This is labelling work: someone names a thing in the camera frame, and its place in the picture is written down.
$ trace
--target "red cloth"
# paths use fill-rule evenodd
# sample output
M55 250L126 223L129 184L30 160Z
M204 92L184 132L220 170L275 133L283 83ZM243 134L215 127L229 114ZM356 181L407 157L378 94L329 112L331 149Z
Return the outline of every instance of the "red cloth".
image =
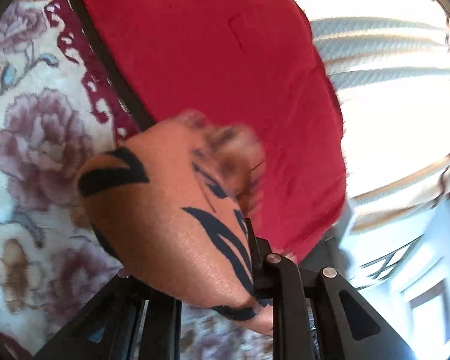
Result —
M342 115L293 0L83 0L118 68L162 120L193 108L263 140L263 225L301 259L345 196Z

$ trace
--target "purple flower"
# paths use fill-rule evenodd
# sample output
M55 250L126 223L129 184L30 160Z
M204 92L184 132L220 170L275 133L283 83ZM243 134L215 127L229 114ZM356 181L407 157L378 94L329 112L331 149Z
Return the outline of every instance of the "purple flower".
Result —
M44 89L23 94L5 111L0 131L0 170L10 176L8 192L24 210L70 205L74 177L89 154L89 137L67 97Z
M51 257L56 279L51 282L43 308L51 333L71 320L120 268L117 261L92 242L78 249L61 250Z
M47 30L43 12L12 3L0 18L0 52L24 51L31 42Z

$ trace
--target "red fabric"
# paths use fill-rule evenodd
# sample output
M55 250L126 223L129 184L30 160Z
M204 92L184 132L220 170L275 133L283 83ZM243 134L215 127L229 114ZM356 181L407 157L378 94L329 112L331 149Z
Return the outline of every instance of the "red fabric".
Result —
M263 225L300 259L345 196L342 115L293 0L83 0L129 84L157 119L198 109L264 142Z

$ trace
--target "red blanket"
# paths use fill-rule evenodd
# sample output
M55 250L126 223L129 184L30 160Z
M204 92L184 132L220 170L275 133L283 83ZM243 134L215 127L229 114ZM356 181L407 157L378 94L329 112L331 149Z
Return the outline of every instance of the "red blanket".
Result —
M304 257L345 196L342 116L293 0L83 0L124 77L162 120L186 108L263 140L262 226Z

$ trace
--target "metal screw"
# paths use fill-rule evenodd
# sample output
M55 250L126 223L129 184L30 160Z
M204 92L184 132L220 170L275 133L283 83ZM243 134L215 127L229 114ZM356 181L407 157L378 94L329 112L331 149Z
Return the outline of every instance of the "metal screw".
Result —
M279 254L272 253L267 256L267 262L270 264L278 264L281 261L282 257Z
M330 279L333 279L334 277L337 276L337 271L333 268L324 268L322 273L323 273L323 276L325 276L326 278L330 278Z
M118 273L116 275L122 279L128 279L130 277L130 274L128 273L128 271L125 268L120 268L120 270L118 271Z

